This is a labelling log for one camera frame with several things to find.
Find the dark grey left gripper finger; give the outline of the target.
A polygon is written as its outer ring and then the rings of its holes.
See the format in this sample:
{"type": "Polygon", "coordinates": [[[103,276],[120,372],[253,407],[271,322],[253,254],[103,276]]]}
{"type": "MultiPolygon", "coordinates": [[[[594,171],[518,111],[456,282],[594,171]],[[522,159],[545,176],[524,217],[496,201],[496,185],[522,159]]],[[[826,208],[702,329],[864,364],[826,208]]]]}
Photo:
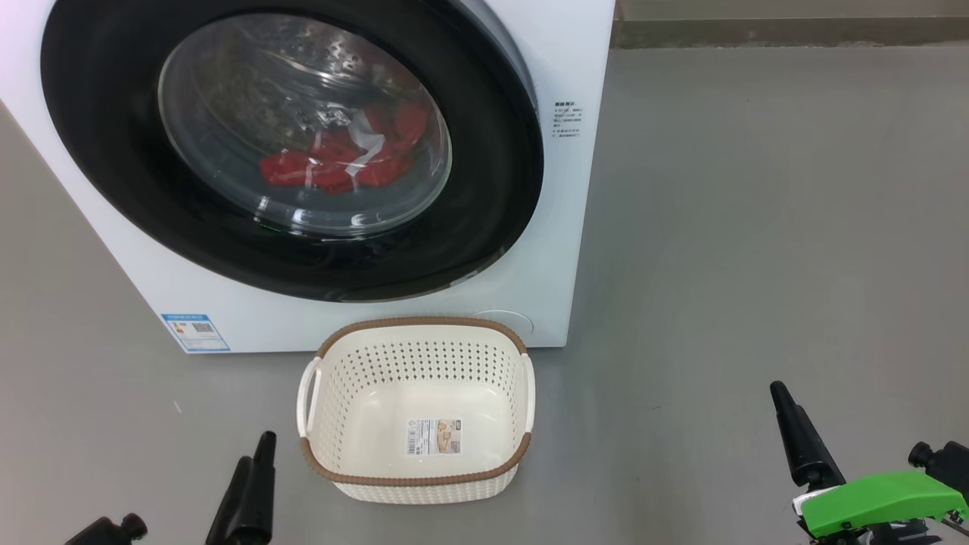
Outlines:
{"type": "Polygon", "coordinates": [[[209,528],[205,543],[207,544],[235,544],[233,532],[236,528],[236,518],[240,510],[243,492],[247,485],[252,458],[242,456],[236,463],[229,480],[229,486],[223,494],[221,503],[209,528]]]}
{"type": "Polygon", "coordinates": [[[270,544],[276,493],[276,433],[264,432],[247,462],[240,500],[240,543],[270,544]]]}

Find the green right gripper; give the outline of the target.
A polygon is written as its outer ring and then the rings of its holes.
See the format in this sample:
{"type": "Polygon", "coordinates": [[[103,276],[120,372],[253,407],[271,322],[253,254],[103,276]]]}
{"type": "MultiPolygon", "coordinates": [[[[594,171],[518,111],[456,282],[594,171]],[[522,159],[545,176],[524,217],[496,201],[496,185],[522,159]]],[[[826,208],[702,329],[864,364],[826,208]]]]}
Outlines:
{"type": "Polygon", "coordinates": [[[852,482],[838,469],[804,408],[782,381],[771,383],[790,479],[815,490],[793,500],[793,511],[816,543],[856,542],[876,525],[914,519],[967,520],[962,493],[923,472],[885,472],[852,482]]]}

